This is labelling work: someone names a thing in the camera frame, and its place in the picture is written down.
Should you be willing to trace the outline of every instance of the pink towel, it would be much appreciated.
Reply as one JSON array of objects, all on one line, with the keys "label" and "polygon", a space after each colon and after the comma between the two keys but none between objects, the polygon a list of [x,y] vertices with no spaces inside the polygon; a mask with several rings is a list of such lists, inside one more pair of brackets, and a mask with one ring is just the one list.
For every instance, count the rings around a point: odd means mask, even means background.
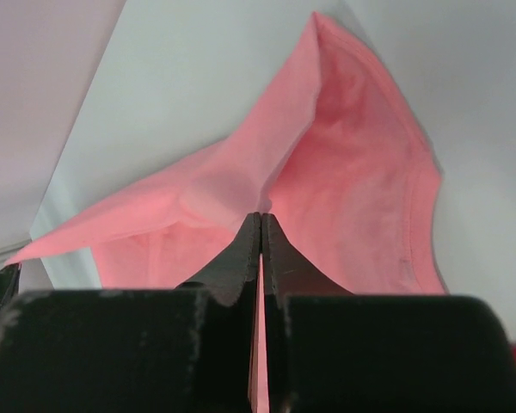
[{"label": "pink towel", "polygon": [[315,13],[229,138],[102,200],[9,262],[89,246],[104,287],[175,287],[260,211],[347,290],[443,293],[431,251],[439,182],[390,74]]}]

